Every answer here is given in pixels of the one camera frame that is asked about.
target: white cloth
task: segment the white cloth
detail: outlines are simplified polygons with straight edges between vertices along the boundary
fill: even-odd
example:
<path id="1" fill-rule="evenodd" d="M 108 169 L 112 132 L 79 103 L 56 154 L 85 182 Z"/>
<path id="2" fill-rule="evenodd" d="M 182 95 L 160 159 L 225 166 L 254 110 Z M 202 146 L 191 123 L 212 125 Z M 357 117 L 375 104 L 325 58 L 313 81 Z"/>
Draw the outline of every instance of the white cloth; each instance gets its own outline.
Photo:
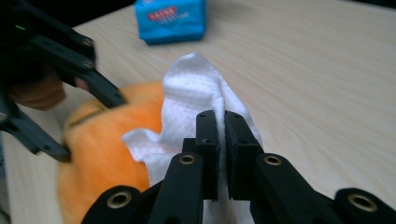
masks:
<path id="1" fill-rule="evenodd" d="M 205 201 L 204 223 L 253 223 L 248 202 L 228 199 L 224 111 L 242 115 L 261 142 L 248 110 L 233 93 L 221 74 L 201 54 L 179 58 L 163 78 L 164 102 L 161 134 L 150 130 L 132 130 L 122 137 L 136 161 L 148 168 L 150 185 L 163 180 L 170 160 L 181 152 L 183 139 L 195 137 L 195 117 L 214 110 L 221 143 L 219 162 L 219 200 Z"/>

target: human hand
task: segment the human hand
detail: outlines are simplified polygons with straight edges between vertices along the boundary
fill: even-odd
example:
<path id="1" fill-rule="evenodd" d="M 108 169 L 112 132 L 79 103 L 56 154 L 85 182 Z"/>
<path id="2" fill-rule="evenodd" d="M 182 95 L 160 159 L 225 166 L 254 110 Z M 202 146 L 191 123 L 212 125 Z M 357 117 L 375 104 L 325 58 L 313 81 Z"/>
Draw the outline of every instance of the human hand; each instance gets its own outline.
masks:
<path id="1" fill-rule="evenodd" d="M 48 64 L 43 65 L 44 77 L 36 82 L 14 84 L 9 87 L 8 94 L 15 103 L 38 110 L 49 110 L 65 98 L 64 86 L 56 71 Z M 78 87 L 87 90 L 87 83 L 76 79 Z"/>

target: blue container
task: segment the blue container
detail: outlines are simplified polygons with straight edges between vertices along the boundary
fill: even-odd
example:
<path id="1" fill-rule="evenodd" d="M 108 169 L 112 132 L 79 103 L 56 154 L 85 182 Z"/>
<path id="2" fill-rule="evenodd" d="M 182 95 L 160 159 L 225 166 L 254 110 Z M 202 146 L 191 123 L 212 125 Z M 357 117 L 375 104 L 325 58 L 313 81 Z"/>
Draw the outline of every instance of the blue container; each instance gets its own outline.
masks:
<path id="1" fill-rule="evenodd" d="M 147 44 L 198 40 L 205 33 L 206 0 L 137 0 L 139 37 Z"/>

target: white table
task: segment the white table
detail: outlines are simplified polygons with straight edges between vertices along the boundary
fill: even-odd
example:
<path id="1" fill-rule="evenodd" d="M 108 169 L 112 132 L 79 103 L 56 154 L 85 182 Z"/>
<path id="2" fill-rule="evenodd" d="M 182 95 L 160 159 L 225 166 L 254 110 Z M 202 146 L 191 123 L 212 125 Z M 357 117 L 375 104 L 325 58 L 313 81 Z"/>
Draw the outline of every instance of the white table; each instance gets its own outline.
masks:
<path id="1" fill-rule="evenodd" d="M 333 197 L 365 189 L 396 208 L 396 11 L 335 0 L 209 0 L 202 41 L 147 46 L 127 7 L 76 27 L 96 43 L 114 84 L 161 79 L 199 51 L 250 110 L 266 152 L 291 161 Z M 23 110 L 61 139 L 65 118 L 91 96 L 66 87 L 50 112 Z M 13 223 L 61 223 L 56 162 L 4 134 Z"/>

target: orange fabric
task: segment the orange fabric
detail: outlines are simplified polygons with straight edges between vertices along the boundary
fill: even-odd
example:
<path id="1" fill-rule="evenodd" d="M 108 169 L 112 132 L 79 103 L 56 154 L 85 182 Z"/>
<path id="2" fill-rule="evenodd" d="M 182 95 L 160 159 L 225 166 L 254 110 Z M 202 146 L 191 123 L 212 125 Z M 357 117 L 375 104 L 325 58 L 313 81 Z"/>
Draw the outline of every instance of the orange fabric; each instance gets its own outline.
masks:
<path id="1" fill-rule="evenodd" d="M 96 99 L 83 104 L 64 127 L 64 144 L 71 162 L 60 163 L 58 200 L 65 224 L 81 223 L 92 204 L 117 185 L 143 191 L 149 187 L 148 171 L 136 162 L 121 137 L 138 128 L 162 129 L 161 82 L 121 89 L 126 105 L 107 109 Z"/>

